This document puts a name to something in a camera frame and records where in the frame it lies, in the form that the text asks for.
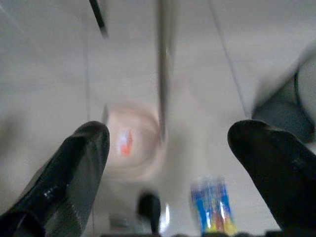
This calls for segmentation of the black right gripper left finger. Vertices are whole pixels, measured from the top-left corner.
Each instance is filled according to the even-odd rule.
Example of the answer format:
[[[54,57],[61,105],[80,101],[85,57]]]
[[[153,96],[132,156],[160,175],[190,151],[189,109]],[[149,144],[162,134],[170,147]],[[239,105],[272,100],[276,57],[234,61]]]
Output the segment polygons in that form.
[[[3,237],[83,234],[110,149],[105,124],[90,121],[66,138],[0,217]]]

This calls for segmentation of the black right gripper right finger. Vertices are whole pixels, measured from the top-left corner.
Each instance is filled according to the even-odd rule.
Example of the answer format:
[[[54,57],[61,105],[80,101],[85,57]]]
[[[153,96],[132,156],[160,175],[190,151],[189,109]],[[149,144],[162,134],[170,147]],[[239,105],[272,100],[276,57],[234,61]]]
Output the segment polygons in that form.
[[[258,120],[234,123],[227,140],[280,227],[265,235],[314,237],[315,154],[290,132]]]

